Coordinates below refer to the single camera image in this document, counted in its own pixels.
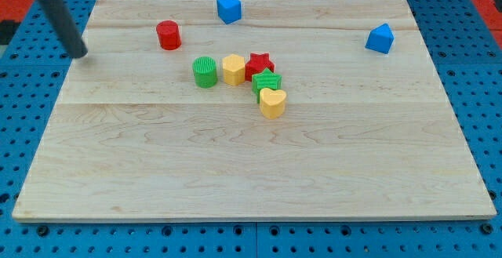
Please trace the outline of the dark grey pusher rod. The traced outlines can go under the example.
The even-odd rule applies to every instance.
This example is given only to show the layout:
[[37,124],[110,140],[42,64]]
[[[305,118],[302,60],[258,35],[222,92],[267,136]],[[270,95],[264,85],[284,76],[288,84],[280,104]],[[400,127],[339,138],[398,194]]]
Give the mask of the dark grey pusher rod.
[[84,57],[88,49],[64,0],[37,0],[69,57]]

